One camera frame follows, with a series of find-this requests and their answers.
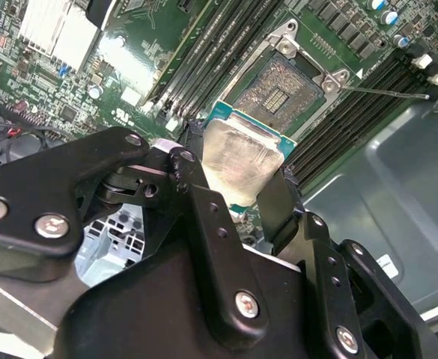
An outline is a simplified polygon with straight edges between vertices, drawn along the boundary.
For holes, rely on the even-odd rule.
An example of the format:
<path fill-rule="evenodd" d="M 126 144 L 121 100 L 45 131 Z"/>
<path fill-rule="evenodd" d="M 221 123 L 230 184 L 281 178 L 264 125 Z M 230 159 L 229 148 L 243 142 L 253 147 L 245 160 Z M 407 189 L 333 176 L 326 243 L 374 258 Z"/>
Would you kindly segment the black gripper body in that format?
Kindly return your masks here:
<path fill-rule="evenodd" d="M 329 323 L 312 286 L 320 245 L 294 271 L 246 250 L 199 164 L 173 164 L 174 217 L 158 251 L 88 290 L 57 358 L 318 358 Z"/>

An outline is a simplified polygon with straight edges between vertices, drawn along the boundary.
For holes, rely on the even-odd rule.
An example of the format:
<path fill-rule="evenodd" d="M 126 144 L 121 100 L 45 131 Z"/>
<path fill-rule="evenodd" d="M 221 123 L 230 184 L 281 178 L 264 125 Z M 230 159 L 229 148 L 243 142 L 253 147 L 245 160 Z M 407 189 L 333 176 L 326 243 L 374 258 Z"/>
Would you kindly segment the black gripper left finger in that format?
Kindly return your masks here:
<path fill-rule="evenodd" d="M 183 147 L 167 152 L 113 127 L 0 166 L 0 275 L 63 277 L 84 226 L 125 203 L 156 212 L 159 247 L 188 245 L 201 313 L 221 343 L 256 343 L 267 306 L 223 196 Z"/>

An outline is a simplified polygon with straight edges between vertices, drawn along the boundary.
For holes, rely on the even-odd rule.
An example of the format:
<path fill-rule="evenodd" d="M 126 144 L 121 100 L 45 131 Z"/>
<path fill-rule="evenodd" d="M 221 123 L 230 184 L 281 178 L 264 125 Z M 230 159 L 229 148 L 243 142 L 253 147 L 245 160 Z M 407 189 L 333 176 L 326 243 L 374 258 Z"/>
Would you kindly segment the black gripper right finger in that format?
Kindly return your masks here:
<path fill-rule="evenodd" d="M 278 169 L 257 196 L 272 255 L 302 273 L 304 335 L 312 358 L 438 358 L 438 337 L 358 242 L 335 243 Z"/>

